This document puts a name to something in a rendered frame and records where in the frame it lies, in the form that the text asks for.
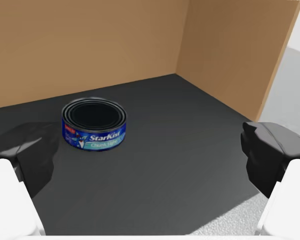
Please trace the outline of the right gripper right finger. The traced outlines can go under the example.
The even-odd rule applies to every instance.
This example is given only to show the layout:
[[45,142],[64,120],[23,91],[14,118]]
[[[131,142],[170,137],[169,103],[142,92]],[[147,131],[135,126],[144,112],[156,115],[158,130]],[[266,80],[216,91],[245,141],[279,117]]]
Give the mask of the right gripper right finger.
[[300,236],[300,135],[272,122],[244,122],[249,181],[267,199],[255,234]]

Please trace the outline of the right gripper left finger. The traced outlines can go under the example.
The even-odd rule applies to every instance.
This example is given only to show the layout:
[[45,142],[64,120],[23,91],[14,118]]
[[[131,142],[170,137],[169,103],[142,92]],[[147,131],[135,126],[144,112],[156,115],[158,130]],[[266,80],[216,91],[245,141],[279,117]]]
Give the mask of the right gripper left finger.
[[56,122],[27,122],[0,135],[0,236],[44,236],[33,198],[50,182]]

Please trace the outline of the tall board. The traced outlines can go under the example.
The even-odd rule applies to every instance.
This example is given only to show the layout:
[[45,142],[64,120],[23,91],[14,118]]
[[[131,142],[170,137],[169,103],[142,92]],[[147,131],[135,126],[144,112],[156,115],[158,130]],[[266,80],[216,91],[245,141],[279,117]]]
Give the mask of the tall board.
[[257,121],[300,0],[0,0],[0,108],[178,74]]

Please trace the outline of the blue flat can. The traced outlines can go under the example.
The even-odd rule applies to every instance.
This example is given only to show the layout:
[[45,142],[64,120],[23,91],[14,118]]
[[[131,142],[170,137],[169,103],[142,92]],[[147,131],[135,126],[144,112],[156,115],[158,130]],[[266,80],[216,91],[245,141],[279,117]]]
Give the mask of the blue flat can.
[[127,112],[116,102],[83,97],[61,111],[62,137],[72,147],[101,152],[119,146],[125,139]]

